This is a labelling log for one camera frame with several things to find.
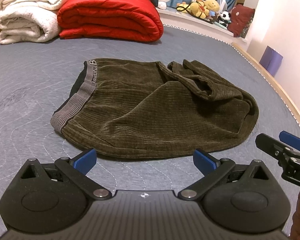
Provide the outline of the olive corduroy pants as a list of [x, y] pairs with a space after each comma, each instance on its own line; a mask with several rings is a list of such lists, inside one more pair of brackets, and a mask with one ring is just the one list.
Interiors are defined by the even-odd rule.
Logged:
[[238, 146], [253, 131], [255, 99], [199, 61], [93, 59], [51, 125], [79, 148], [113, 158], [162, 159]]

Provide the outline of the purple box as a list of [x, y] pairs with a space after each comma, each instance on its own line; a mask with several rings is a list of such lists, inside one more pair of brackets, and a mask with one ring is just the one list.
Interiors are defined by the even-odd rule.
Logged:
[[267, 46], [259, 63], [270, 75], [275, 76], [281, 66], [282, 60], [283, 56], [280, 53]]

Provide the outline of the grey quilted mattress cover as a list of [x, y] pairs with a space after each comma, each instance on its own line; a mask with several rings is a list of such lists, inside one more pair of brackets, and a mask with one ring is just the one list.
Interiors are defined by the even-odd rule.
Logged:
[[[50, 119], [68, 98], [83, 63], [103, 57], [163, 64], [197, 60], [250, 93], [260, 110], [253, 132], [241, 145], [215, 156], [239, 164], [264, 161], [295, 210], [299, 187], [283, 180], [277, 161], [255, 146], [260, 133], [278, 138], [287, 131], [300, 137], [300, 126], [285, 102], [229, 44], [172, 27], [166, 27], [156, 43], [83, 38], [0, 45], [0, 198], [27, 159], [52, 163], [79, 153], [54, 131]], [[0, 217], [0, 236], [5, 231]]]

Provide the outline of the panda plush toy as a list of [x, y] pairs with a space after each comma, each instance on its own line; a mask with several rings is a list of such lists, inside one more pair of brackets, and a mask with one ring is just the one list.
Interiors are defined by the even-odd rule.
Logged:
[[223, 11], [218, 16], [218, 23], [227, 28], [231, 23], [231, 14], [228, 11]]

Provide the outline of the red folded quilt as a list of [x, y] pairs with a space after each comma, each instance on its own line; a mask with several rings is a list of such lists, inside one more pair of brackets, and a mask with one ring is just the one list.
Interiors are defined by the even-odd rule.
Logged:
[[158, 41], [164, 32], [150, 0], [68, 0], [57, 13], [60, 38]]

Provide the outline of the yellow plush bear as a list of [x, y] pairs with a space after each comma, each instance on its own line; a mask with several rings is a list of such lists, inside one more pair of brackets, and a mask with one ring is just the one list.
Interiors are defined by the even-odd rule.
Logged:
[[218, 17], [219, 3], [216, 0], [192, 0], [189, 4], [178, 3], [176, 10], [207, 22], [213, 22]]

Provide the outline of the white folded blanket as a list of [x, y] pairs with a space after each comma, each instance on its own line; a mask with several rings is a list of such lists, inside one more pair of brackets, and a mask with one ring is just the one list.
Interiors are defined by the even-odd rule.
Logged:
[[57, 12], [67, 1], [0, 0], [0, 44], [43, 43], [57, 37]]

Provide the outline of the wooden bed frame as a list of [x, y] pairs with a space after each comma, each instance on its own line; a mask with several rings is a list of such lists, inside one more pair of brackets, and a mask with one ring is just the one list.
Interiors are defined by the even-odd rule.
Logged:
[[238, 44], [232, 42], [231, 46], [241, 54], [269, 83], [269, 85], [275, 90], [275, 92], [280, 96], [291, 115], [296, 120], [300, 127], [300, 111], [287, 92], [282, 88], [282, 86], [271, 76], [266, 69], [264, 69], [249, 53], [247, 53]]

